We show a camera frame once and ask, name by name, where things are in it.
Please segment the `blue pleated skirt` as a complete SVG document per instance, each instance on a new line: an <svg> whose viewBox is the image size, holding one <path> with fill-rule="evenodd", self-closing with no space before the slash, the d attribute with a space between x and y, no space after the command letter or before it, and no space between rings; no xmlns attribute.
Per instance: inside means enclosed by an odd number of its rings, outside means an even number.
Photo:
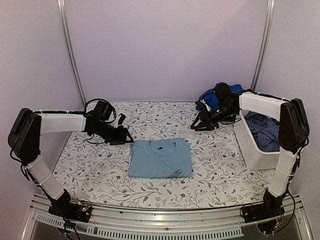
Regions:
<svg viewBox="0 0 320 240"><path fill-rule="evenodd" d="M218 86L226 85L230 89L231 92L239 92L242 91L243 88L240 84L228 85L225 82L219 82L215 85L215 88ZM199 101L205 102L211 108L217 108L220 106L220 103L214 93L215 88L207 90L199 97Z"/></svg>

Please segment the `light blue shirt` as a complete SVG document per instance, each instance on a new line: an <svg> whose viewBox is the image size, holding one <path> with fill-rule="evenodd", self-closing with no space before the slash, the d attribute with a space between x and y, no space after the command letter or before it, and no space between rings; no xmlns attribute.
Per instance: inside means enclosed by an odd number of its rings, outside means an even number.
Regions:
<svg viewBox="0 0 320 240"><path fill-rule="evenodd" d="M137 140L130 145L127 175L142 179L193 176L190 143L185 138Z"/></svg>

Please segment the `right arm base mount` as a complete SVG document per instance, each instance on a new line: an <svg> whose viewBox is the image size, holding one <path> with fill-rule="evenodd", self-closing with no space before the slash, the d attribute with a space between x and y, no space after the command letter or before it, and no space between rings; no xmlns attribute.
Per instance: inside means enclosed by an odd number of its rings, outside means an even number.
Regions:
<svg viewBox="0 0 320 240"><path fill-rule="evenodd" d="M239 214L244 219L245 223L256 222L273 217L283 215L285 213L283 207L283 199L287 191L281 196L273 196L267 189L263 195L263 201L260 204L244 204Z"/></svg>

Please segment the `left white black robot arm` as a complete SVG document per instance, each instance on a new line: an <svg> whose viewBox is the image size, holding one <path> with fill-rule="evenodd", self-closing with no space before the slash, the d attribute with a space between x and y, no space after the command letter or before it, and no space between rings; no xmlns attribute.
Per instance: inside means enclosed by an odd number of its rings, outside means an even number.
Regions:
<svg viewBox="0 0 320 240"><path fill-rule="evenodd" d="M102 143L111 146L130 144L134 139L123 126L125 118L102 98L88 101L83 110L22 108L7 138L10 157L20 164L20 170L28 181L56 201L55 209L63 217L70 217L75 211L74 205L66 200L70 194L56 180L43 158L42 139L59 133L84 133L89 137L100 137Z"/></svg>

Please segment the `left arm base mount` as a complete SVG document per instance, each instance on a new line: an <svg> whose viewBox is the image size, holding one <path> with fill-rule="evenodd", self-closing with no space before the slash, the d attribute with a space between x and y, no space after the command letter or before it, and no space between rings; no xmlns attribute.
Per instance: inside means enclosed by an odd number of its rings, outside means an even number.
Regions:
<svg viewBox="0 0 320 240"><path fill-rule="evenodd" d="M72 202L70 194L64 189L58 199L46 195L51 205L48 212L52 215L63 217L67 220L74 220L88 223L92 214L92 205L89 202L80 200Z"/></svg>

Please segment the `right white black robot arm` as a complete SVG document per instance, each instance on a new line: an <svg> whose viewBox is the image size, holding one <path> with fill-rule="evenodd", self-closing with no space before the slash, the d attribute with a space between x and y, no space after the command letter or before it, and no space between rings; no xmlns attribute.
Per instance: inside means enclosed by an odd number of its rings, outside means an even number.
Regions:
<svg viewBox="0 0 320 240"><path fill-rule="evenodd" d="M196 132L219 128L225 118L251 111L273 118L279 123L279 156L275 174L267 194L275 198L284 195L289 182L300 166L301 153L309 144L309 124L301 99L285 99L261 94L250 89L231 91L225 83L213 89L218 101L216 108L210 108L204 101L197 100L199 113L190 128Z"/></svg>

